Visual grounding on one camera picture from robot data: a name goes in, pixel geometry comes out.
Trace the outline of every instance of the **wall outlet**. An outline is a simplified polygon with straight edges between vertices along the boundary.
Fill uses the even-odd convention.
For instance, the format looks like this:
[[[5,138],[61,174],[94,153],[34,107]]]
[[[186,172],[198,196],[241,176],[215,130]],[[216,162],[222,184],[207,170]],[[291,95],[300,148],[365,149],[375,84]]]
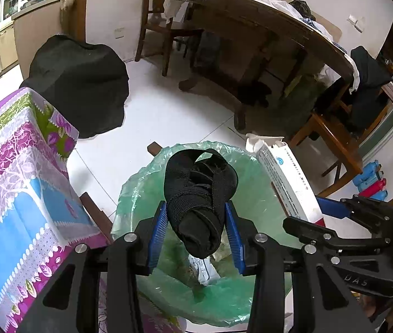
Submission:
[[[115,39],[120,39],[121,37],[124,37],[124,28],[119,27],[119,28],[115,29],[114,35],[115,35]]]

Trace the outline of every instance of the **blue bottle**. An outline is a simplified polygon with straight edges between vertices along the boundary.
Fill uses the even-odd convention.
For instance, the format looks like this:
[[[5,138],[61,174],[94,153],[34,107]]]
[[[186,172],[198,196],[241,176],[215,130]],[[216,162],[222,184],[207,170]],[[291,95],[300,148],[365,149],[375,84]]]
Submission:
[[[377,199],[377,200],[382,200],[382,201],[384,201],[387,197],[388,197],[387,190],[380,190],[379,192],[377,192],[371,196],[372,199]]]
[[[364,168],[363,168],[363,173],[358,174],[356,177],[352,179],[352,182],[355,186],[359,186],[362,181],[369,179],[377,169],[379,169],[380,164],[378,163],[378,160],[375,160],[374,162],[368,163]]]
[[[364,180],[360,183],[360,185],[357,187],[358,192],[362,192],[366,188],[370,187],[373,183],[377,182],[377,180],[383,179],[384,173],[380,170],[377,171],[375,174],[373,174],[369,179]]]

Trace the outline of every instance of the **colorful tablecloth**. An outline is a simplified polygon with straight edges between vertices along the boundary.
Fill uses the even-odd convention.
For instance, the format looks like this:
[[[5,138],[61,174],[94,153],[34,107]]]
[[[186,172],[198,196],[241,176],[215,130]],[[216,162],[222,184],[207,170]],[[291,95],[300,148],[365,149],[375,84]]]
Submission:
[[[79,242],[107,244],[69,183],[78,131],[22,88],[0,101],[0,327],[13,333]]]

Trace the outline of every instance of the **green stripe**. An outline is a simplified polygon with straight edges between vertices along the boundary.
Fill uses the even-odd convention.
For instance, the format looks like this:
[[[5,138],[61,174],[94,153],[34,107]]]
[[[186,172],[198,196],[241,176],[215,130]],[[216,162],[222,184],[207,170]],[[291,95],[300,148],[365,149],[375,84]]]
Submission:
[[[23,108],[31,107],[34,109],[32,104],[32,95],[27,93],[16,100],[2,115],[0,115],[0,130],[9,123],[12,118],[18,114]]]

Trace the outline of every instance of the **plastic bag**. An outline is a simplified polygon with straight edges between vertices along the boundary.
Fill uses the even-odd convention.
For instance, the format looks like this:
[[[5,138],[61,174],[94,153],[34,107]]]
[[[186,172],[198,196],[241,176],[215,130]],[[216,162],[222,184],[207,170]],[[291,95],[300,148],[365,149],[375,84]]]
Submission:
[[[165,200],[163,185],[168,159],[182,149],[215,149],[236,170],[238,188],[232,198],[240,217],[251,219],[260,232],[280,244],[299,248],[298,239],[282,228],[284,211],[260,163],[246,151],[219,142],[202,142],[164,148],[147,167],[123,185],[118,200],[112,236],[116,239],[134,231],[138,222],[155,214]],[[138,289],[167,314],[181,316],[197,324],[229,327],[249,319],[255,277],[238,274],[231,255],[214,261],[221,279],[202,286],[191,272],[188,253],[172,228],[168,227],[158,266],[149,277],[137,276]],[[286,294],[290,275],[285,276]]]

